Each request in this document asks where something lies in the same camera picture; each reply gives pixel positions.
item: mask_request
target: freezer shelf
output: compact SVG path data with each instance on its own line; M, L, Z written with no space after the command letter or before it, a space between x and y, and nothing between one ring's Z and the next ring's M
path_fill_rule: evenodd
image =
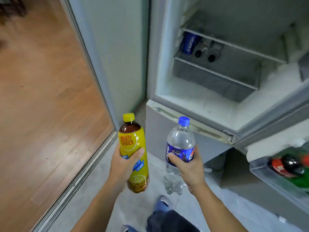
M287 54L282 32L269 34L260 31L254 34L239 29L238 23L230 24L219 21L216 17L207 17L202 11L197 11L192 18L182 26L182 30L197 34L225 45L271 59L280 63L287 63Z
M207 57L197 58L194 53L187 55L181 51L175 55L175 59L251 89L259 89L260 61L230 46L224 46L220 58L214 62L209 62Z
M250 171L286 197L300 209L309 214L309 195L305 191L296 187L288 180L275 173L267 166L268 157L264 157L250 163Z

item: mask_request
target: yellow plastic bottle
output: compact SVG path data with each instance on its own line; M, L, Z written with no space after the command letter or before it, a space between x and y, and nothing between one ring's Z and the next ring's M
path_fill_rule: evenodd
M123 121L125 123L118 131L122 158L129 159L139 148L145 148L143 157L134 165L133 172L127 181L129 189L139 193L145 191L149 184L145 133L143 127L135 122L133 113L124 114Z

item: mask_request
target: bottle label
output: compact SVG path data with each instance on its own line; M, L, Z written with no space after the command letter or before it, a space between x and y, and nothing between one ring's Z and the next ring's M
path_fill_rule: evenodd
M132 174L128 180L128 186L133 192L139 193L144 191L149 181L144 130L141 128L136 132L126 134L118 132L118 138L120 142L120 153L124 159L129 159L139 148L145 148L143 157L134 165Z
M165 159L170 165L175 166L168 158L168 153L173 153L174 155L178 156L180 159L182 159L184 162L187 163L193 159L194 148L191 148L188 150L182 150L182 149L175 148L167 143Z

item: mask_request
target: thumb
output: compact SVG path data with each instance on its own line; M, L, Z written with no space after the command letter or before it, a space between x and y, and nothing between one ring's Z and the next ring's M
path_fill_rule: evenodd
M168 158L170 159L170 161L176 165L176 167L178 167L179 169L182 169L184 167L184 165L186 164L185 162L182 161L182 159L180 159L178 156L176 156L175 154L173 154L172 152L168 153Z
M139 148L136 152L134 152L134 154L129 158L129 161L131 162L131 164L136 164L136 162L143 157L145 153L145 148L141 147Z

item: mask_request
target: clear plastic bottle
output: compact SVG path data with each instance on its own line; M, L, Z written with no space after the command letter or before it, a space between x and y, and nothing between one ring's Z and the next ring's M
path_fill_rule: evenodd
M184 162L193 159L195 138L192 130L189 128L190 119L185 116L179 117L178 125L171 130L168 135L166 147L166 172L163 184L166 192L170 195L176 192L182 194L186 183L183 181L179 169L169 160L168 153L172 152Z

